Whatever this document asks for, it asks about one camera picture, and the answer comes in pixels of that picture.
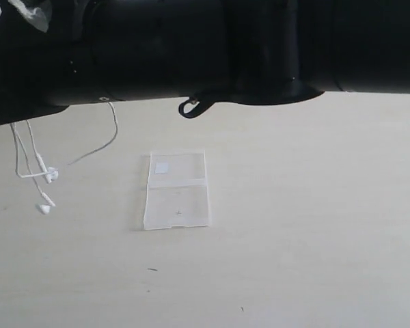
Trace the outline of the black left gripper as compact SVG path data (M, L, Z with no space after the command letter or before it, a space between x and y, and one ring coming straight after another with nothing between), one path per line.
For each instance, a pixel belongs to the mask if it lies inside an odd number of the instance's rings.
M0 1L0 125L89 102L77 49L88 1Z

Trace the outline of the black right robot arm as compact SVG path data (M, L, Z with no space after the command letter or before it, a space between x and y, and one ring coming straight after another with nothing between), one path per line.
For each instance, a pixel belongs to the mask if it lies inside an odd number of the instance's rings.
M325 92L410 94L410 1L82 1L54 51L58 106L184 98L297 103Z

